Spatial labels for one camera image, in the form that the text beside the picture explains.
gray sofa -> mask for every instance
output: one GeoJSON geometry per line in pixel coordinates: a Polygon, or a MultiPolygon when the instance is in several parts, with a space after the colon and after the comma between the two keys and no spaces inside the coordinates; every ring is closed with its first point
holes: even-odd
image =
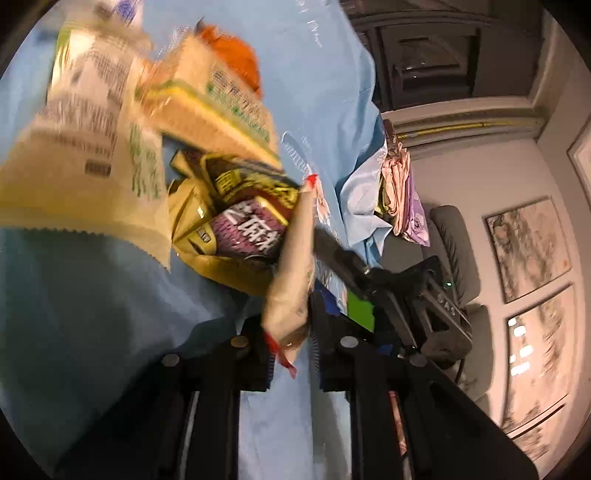
{"type": "MultiPolygon", "coordinates": [[[[397,273],[433,255],[439,257],[456,302],[464,309],[472,326],[472,351],[466,356],[459,387],[488,414],[486,392],[492,382],[494,360],[491,319],[486,306],[470,304],[480,295],[480,277],[466,224],[460,211],[452,205],[427,208],[426,215],[431,246],[421,247],[390,234],[385,241],[381,265],[397,273]]],[[[458,364],[445,372],[454,379],[457,368],[458,364]]]]}

stacked clothes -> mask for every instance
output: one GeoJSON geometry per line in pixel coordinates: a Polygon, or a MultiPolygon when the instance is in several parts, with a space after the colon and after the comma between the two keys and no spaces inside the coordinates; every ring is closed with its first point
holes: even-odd
{"type": "Polygon", "coordinates": [[[382,163],[375,213],[392,225],[394,235],[429,247],[425,211],[414,187],[410,153],[398,142],[389,120],[384,120],[384,129],[388,153],[382,163]]]}

snack bag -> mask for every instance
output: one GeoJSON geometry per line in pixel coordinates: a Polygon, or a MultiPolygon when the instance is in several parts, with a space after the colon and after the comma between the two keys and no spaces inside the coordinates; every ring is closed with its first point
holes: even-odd
{"type": "Polygon", "coordinates": [[[134,104],[142,61],[113,33],[121,25],[65,26],[92,43],[60,72],[0,168],[0,225],[112,235],[168,268],[162,140],[134,104]]]}
{"type": "Polygon", "coordinates": [[[279,257],[277,272],[265,299],[261,326],[265,340],[292,378],[297,352],[308,335],[308,293],[314,281],[314,186],[316,175],[306,178],[279,257]]]}
{"type": "Polygon", "coordinates": [[[141,90],[144,112],[161,132],[205,151],[257,158],[281,170],[271,114],[193,33],[155,62],[141,90]]]}
{"type": "Polygon", "coordinates": [[[97,2],[93,11],[74,10],[57,35],[56,59],[48,91],[78,58],[88,54],[97,37],[109,34],[124,39],[134,49],[151,49],[150,38],[139,27],[143,6],[143,0],[102,0],[97,2]]]}
{"type": "Polygon", "coordinates": [[[264,296],[298,190],[263,164],[228,155],[178,152],[191,172],[169,192],[173,246],[199,274],[264,296]]]}
{"type": "Polygon", "coordinates": [[[240,38],[224,33],[219,27],[206,25],[201,21],[197,24],[195,32],[260,99],[262,97],[261,77],[258,71],[258,60],[252,47],[240,38]]]}

plastic bag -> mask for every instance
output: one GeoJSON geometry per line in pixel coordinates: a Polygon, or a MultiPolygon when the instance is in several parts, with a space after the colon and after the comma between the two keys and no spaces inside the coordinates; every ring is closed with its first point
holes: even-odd
{"type": "Polygon", "coordinates": [[[0,225],[112,235],[168,268],[161,136],[134,102],[143,68],[136,34],[118,35],[132,29],[116,17],[64,29],[89,46],[63,63],[0,169],[0,225]]]}

wall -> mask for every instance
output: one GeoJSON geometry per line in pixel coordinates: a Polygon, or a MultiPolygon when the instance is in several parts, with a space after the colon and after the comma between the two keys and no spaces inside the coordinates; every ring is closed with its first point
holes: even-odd
{"type": "MultiPolygon", "coordinates": [[[[552,175],[562,193],[564,204],[574,222],[574,234],[580,245],[580,262],[583,272],[584,292],[591,298],[591,209],[584,190],[576,176],[575,170],[568,158],[567,150],[577,138],[591,114],[591,73],[581,58],[577,59],[575,67],[570,72],[566,88],[552,117],[550,118],[539,141],[538,148],[544,156],[552,175]]],[[[591,319],[591,303],[587,303],[586,316],[591,319]]],[[[591,329],[584,330],[581,341],[591,345],[591,329]]],[[[576,390],[573,389],[571,412],[564,425],[563,434],[555,451],[555,460],[563,455],[564,461],[553,472],[552,478],[558,474],[573,459],[575,454],[591,437],[591,424],[586,424],[581,432],[583,423],[589,414],[591,401],[591,349],[582,351],[584,375],[579,379],[576,390]],[[581,432],[579,438],[569,450],[569,446],[581,432]]]]}
{"type": "Polygon", "coordinates": [[[548,119],[556,110],[579,55],[558,22],[544,11],[544,43],[528,100],[548,119]]]}
{"type": "MultiPolygon", "coordinates": [[[[413,169],[421,201],[455,205],[466,222],[482,282],[482,292],[477,301],[487,305],[491,312],[495,371],[489,396],[491,417],[500,423],[508,377],[506,320],[568,283],[574,283],[576,291],[582,288],[579,253],[569,214],[552,172],[534,140],[513,140],[455,150],[414,161],[413,169]],[[505,304],[495,254],[483,219],[544,196],[554,199],[573,268],[549,285],[505,304]]],[[[582,295],[577,295],[577,302],[577,319],[581,320],[584,314],[582,295]]],[[[576,360],[578,369],[580,360],[579,356],[576,360]]],[[[554,463],[551,452],[536,462],[542,475],[554,463]]]]}

